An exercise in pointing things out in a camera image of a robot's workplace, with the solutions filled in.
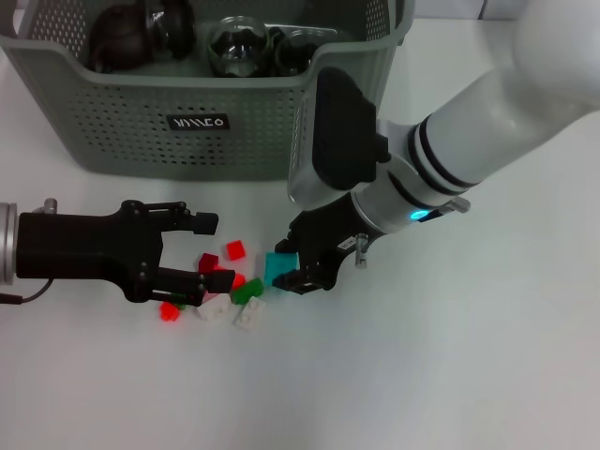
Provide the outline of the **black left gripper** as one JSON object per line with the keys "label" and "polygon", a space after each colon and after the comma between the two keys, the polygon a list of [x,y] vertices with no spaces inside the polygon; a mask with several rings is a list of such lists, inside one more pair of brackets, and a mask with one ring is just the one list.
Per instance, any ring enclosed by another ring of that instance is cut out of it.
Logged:
{"label": "black left gripper", "polygon": [[163,249],[164,214],[124,202],[108,216],[22,213],[16,276],[111,282],[132,303],[152,295]]}

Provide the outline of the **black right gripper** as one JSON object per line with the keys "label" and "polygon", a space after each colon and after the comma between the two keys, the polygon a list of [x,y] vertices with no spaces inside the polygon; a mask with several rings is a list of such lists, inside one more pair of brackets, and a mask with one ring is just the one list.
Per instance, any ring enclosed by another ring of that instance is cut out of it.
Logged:
{"label": "black right gripper", "polygon": [[[218,214],[192,213],[185,202],[143,203],[141,209],[161,232],[186,231],[215,235]],[[343,261],[356,250],[359,234],[369,243],[376,230],[356,210],[351,194],[326,206],[302,212],[291,224],[287,238],[279,241],[275,252],[297,254],[299,268],[276,276],[272,286],[304,295],[330,291],[337,282]],[[235,272],[217,270],[206,274],[159,268],[151,283],[151,299],[172,304],[201,304],[208,293],[229,293]]]}

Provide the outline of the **cyan square building plate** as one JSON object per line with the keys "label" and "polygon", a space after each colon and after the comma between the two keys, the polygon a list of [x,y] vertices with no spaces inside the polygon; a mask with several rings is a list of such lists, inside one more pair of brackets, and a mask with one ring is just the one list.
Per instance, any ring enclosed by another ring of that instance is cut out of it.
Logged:
{"label": "cyan square building plate", "polygon": [[265,267],[263,281],[266,286],[272,286],[273,281],[298,268],[298,256],[295,253],[276,253],[269,252],[265,254]]}

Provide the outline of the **white building plate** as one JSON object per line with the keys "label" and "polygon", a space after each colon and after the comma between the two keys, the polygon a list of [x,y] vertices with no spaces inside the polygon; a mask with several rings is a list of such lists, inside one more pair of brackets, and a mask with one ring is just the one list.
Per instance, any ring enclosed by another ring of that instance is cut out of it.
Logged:
{"label": "white building plate", "polygon": [[251,297],[235,318],[233,325],[239,329],[251,330],[259,321],[266,308],[266,303],[257,297]]}

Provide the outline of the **glass teacup with black sleeve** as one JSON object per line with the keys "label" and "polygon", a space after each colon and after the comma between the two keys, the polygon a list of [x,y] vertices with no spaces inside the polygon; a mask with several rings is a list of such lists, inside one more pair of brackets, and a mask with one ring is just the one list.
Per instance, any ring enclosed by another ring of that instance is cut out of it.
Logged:
{"label": "glass teacup with black sleeve", "polygon": [[303,74],[321,46],[338,41],[340,35],[331,28],[271,28],[273,32],[272,74],[293,77]]}
{"label": "glass teacup with black sleeve", "polygon": [[266,25],[249,16],[219,21],[206,43],[208,61],[220,78],[261,78],[270,71],[273,42]]}
{"label": "glass teacup with black sleeve", "polygon": [[196,44],[196,20],[189,0],[137,0],[155,61],[186,58]]}

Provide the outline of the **grey-green perforated storage bin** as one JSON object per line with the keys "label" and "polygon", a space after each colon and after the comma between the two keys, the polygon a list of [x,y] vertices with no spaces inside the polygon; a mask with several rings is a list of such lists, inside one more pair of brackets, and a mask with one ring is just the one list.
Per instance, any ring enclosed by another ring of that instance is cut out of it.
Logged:
{"label": "grey-green perforated storage bin", "polygon": [[[168,53],[132,70],[91,63],[98,17],[159,0],[0,0],[0,48],[72,157],[99,173],[193,181],[287,176],[298,110],[323,68],[347,72],[380,103],[415,0],[188,0],[196,22],[189,56]],[[291,77],[216,77],[207,41],[219,22],[248,16],[285,33],[323,37]]]}

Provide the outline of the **white building brick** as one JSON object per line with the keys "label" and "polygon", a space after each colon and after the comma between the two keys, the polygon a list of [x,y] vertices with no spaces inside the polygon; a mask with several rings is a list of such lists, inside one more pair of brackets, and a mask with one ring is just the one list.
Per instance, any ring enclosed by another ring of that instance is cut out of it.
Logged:
{"label": "white building brick", "polygon": [[202,302],[197,307],[197,313],[201,320],[212,321],[230,310],[232,306],[231,298],[228,294],[219,294],[210,300]]}

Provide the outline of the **black cast iron teapot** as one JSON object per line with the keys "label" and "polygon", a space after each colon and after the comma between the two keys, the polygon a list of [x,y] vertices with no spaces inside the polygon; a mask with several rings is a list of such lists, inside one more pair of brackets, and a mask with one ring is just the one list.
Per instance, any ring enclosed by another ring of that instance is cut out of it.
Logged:
{"label": "black cast iron teapot", "polygon": [[92,25],[88,66],[95,72],[138,68],[149,59],[145,21],[134,5],[105,9]]}

